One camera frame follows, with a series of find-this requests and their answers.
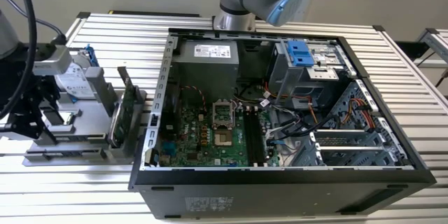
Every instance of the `white label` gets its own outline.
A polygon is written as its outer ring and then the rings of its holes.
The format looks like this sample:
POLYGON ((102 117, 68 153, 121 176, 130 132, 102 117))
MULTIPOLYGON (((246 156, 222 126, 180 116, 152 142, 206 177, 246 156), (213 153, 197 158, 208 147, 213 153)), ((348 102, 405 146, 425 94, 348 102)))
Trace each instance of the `white label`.
POLYGON ((269 100, 268 100, 268 99, 264 99, 264 100, 260 102, 260 105, 261 105, 262 107, 265 107, 268 104, 269 104, 269 100))
POLYGON ((325 61, 325 56, 316 56, 317 61, 325 61))
POLYGON ((185 197, 186 211, 229 211, 233 197, 185 197))
POLYGON ((270 93, 268 91, 265 91, 264 94, 262 94, 262 96, 264 96, 264 98, 269 98, 270 93))
POLYGON ((194 57, 230 58, 230 46, 196 45, 194 57))
POLYGON ((94 98, 89 82, 85 79, 84 70, 76 63, 70 63, 64 74, 57 75, 65 92, 78 99, 94 98))

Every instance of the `ram slot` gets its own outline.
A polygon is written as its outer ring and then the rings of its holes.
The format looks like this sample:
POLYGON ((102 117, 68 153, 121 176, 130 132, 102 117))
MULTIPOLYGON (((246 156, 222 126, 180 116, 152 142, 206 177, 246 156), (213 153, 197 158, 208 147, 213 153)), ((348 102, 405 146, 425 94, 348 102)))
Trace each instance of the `ram slot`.
POLYGON ((257 113, 246 111, 242 115, 245 146, 249 166, 262 166, 264 144, 257 113))

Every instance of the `power cable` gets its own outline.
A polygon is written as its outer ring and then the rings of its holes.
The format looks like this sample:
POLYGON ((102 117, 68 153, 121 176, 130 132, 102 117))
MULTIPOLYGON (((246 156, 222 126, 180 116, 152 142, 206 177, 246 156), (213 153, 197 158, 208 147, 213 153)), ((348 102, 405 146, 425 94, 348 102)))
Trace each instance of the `power cable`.
POLYGON ((437 83, 436 83, 436 88, 440 86, 440 84, 441 84, 441 82, 442 82, 442 80, 444 80, 445 78, 442 78, 442 77, 440 77, 440 79, 438 79, 438 81, 437 81, 437 83))
MULTIPOLYGON (((26 16, 26 13, 22 11, 22 9, 20 8, 20 6, 14 3, 13 0, 6 0, 9 2, 9 4, 13 6, 13 8, 16 9, 16 11, 25 17, 28 18, 26 16)), ((64 35, 62 31, 57 28, 57 26, 54 26, 53 24, 48 23, 46 21, 41 20, 41 19, 36 19, 36 22, 40 23, 41 25, 46 26, 48 28, 50 28, 56 33, 57 35, 64 35)))
POLYGON ((432 52, 428 56, 426 56, 426 58, 424 58, 421 61, 420 61, 420 63, 416 65, 417 67, 421 65, 421 63, 434 54, 436 52, 432 52))
POLYGON ((25 11, 28 13, 28 30, 29 30, 29 48, 28 48, 28 57, 25 61, 25 69, 20 78, 17 88, 9 98, 6 105, 2 107, 0 112, 0 119, 2 119, 6 114, 10 112, 13 107, 20 100, 20 97, 25 91, 28 81, 33 72, 34 67, 34 57, 36 57, 36 45, 37 45, 37 28, 36 28, 36 16, 33 9, 32 0, 22 0, 25 4, 25 11))

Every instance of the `power supply label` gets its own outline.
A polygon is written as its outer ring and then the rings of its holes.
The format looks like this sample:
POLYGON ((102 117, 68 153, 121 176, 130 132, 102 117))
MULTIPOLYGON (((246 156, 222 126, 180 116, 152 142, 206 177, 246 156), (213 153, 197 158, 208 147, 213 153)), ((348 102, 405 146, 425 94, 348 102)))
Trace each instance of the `power supply label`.
POLYGON ((229 211, 233 197, 185 197, 185 204, 190 212, 229 211))
POLYGON ((230 46, 196 45, 194 57, 230 58, 230 46))

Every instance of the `metal rail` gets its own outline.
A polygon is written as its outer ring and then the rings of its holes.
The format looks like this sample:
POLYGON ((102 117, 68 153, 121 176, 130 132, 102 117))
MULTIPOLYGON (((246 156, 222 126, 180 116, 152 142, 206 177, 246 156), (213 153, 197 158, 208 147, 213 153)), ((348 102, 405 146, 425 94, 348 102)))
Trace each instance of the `metal rail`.
MULTIPOLYGON (((76 20, 69 32, 70 47, 89 43, 94 48, 106 81, 116 89, 122 89, 124 85, 114 68, 126 66, 132 82, 148 92, 145 111, 150 110, 169 27, 210 29, 212 21, 209 18, 92 14, 76 20)), ((286 217, 218 219, 208 223, 448 223, 446 105, 388 35, 370 26, 308 23, 272 27, 257 22, 257 30, 346 38, 437 184, 368 216, 312 220, 286 217)), ((142 115, 142 123, 148 122, 148 116, 148 113, 142 115)), ((5 220, 17 223, 157 222, 140 195, 128 192, 130 164, 24 167, 20 154, 29 144, 28 141, 0 140, 0 156, 8 154, 0 157, 0 217, 16 216, 5 220)))

